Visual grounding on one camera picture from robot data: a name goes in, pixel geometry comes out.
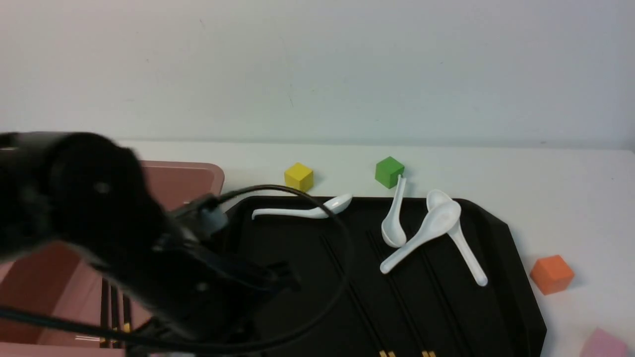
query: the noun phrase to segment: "ceramic spoon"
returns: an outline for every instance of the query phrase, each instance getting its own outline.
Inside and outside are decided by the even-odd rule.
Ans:
[[[428,207],[428,211],[432,211],[446,202],[451,201],[452,199],[443,191],[432,190],[428,192],[425,204]],[[461,222],[457,222],[454,227],[448,231],[448,235],[452,238],[454,244],[457,245],[459,252],[467,264],[467,267],[470,268],[470,272],[472,273],[474,280],[476,280],[476,283],[481,286],[487,285],[487,275],[485,275],[481,264],[479,264],[478,260],[476,260],[470,246],[465,241],[465,236],[463,235],[463,230],[461,229]]]
[[[403,200],[403,191],[406,188],[406,178],[399,175],[395,197],[392,199],[391,209],[382,222],[382,237],[384,242],[393,248],[399,248],[406,244],[406,233],[399,223],[399,214],[401,213],[401,201]]]
[[[326,206],[333,213],[338,214],[341,211],[344,211],[351,200],[353,199],[353,195],[343,194],[341,196],[337,196],[335,198],[331,198],[328,201],[324,202],[324,206]],[[293,216],[293,217],[301,217],[301,218],[311,218],[311,219],[324,219],[328,217],[326,212],[322,211],[320,207],[315,207],[311,210],[289,210],[286,208],[261,208],[258,210],[254,210],[251,214],[251,219],[256,218],[259,215],[279,215],[279,216]]]
[[[428,212],[423,223],[421,223],[421,228],[419,228],[414,237],[397,249],[390,257],[387,257],[379,265],[379,269],[382,273],[388,274],[392,268],[420,245],[446,234],[458,222],[460,216],[461,206],[454,201],[443,203]]]

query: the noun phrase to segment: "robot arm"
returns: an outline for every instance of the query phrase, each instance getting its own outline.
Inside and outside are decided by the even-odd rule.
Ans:
[[[0,261],[60,239],[181,340],[235,340],[262,304],[299,287],[284,262],[207,248],[226,223],[218,198],[163,212],[133,152],[99,135],[0,135],[0,193]]]

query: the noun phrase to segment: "spoon handle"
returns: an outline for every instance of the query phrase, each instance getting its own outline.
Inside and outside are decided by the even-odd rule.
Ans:
[[[397,217],[397,221],[399,221],[399,215],[401,214],[401,202],[403,201],[403,192],[406,189],[406,181],[407,178],[399,175],[397,189],[395,190],[395,197],[392,199],[391,209],[388,211],[389,215]]]
[[[260,208],[253,211],[253,213],[251,214],[251,219],[254,219],[256,216],[259,215],[293,216],[314,219],[323,219],[328,217],[322,210],[316,212],[314,210],[289,210],[287,208]]]
[[[384,274],[388,274],[392,270],[392,268],[394,268],[397,264],[399,264],[399,262],[401,262],[420,245],[424,244],[427,240],[428,239],[426,239],[425,237],[421,237],[421,239],[409,240],[406,244],[401,246],[401,248],[394,251],[390,257],[387,257],[379,265],[379,270],[381,270],[381,272]]]
[[[485,275],[481,264],[479,264],[478,260],[474,256],[474,252],[472,252],[470,246],[467,244],[461,225],[457,223],[456,227],[458,227],[458,229],[454,228],[448,232],[450,238],[452,238],[454,244],[456,244],[459,252],[463,256],[463,259],[465,260],[467,267],[470,269],[474,280],[476,280],[476,283],[480,286],[487,285],[487,275]]]

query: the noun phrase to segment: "chopsticks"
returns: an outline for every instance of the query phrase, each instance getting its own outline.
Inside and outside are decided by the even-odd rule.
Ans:
[[[130,298],[123,295],[123,332],[130,332],[132,330],[132,306]]]
[[[100,313],[100,325],[102,328],[111,328],[120,331],[119,320],[119,290],[111,285],[108,280],[102,278],[102,303]],[[123,332],[132,330],[132,303],[130,298],[123,294]],[[99,348],[110,348],[110,340],[99,339]],[[121,341],[112,341],[112,348],[123,348]]]
[[[102,312],[100,315],[100,324],[102,326],[102,328],[109,328],[109,322],[108,322],[108,305],[109,305],[109,299],[108,299],[108,280],[106,280],[106,278],[102,278]],[[99,340],[99,348],[110,348],[110,340],[109,339],[104,339],[101,338]]]
[[[121,325],[119,324],[119,292],[114,285],[110,286],[110,325],[113,330],[119,331]],[[112,348],[121,348],[121,341],[113,340]]]

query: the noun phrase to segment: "table surface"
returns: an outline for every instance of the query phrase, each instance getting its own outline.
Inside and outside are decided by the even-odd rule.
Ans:
[[[406,166],[406,195],[441,189],[509,224],[527,273],[560,254],[575,271],[564,292],[531,283],[548,333],[542,356],[578,356],[601,327],[635,349],[635,154],[631,151],[122,141],[143,159],[208,162],[225,172],[224,192],[284,184],[299,161],[315,172],[315,196],[392,197],[374,179],[393,156]]]

